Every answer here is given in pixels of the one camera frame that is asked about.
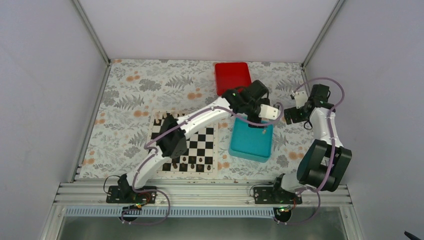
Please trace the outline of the teal tray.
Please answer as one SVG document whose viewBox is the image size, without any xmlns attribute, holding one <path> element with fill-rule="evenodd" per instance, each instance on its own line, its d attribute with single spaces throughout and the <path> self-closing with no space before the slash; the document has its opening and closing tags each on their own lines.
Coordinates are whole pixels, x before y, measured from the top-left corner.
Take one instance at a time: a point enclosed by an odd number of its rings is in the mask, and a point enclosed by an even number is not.
<svg viewBox="0 0 424 240">
<path fill-rule="evenodd" d="M 228 153 L 237 158 L 265 163 L 272 154 L 274 126 L 250 127 L 237 118 L 233 125 Z"/>
</svg>

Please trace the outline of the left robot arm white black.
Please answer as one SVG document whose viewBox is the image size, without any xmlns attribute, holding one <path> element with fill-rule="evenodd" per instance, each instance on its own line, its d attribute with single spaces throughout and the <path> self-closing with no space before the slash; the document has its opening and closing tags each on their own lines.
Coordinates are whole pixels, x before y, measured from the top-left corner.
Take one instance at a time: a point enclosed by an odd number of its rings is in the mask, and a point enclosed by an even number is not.
<svg viewBox="0 0 424 240">
<path fill-rule="evenodd" d="M 273 124 L 279 108 L 270 104 L 269 90 L 255 80 L 249 86 L 238 86 L 226 90 L 207 106 L 181 117 L 167 116 L 160 127 L 159 135 L 148 141 L 144 148 L 147 156 L 130 172 L 119 177 L 119 196 L 131 203 L 139 197 L 151 175 L 167 161 L 182 156 L 187 150 L 187 140 L 209 124 L 234 116 L 251 128 L 265 128 Z"/>
</svg>

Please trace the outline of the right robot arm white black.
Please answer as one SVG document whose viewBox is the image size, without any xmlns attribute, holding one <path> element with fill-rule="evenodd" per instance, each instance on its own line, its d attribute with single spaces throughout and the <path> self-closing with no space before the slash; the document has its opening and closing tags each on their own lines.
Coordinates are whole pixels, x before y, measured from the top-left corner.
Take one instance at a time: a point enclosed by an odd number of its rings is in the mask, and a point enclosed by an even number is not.
<svg viewBox="0 0 424 240">
<path fill-rule="evenodd" d="M 330 95 L 329 86 L 315 84 L 304 103 L 284 111 L 287 124 L 310 124 L 314 140 L 296 172 L 281 174 L 275 179 L 270 191 L 274 202 L 294 202 L 305 189 L 334 192 L 338 188 L 352 159 L 352 152 L 343 146 L 338 137 L 336 106 L 328 102 Z"/>
</svg>

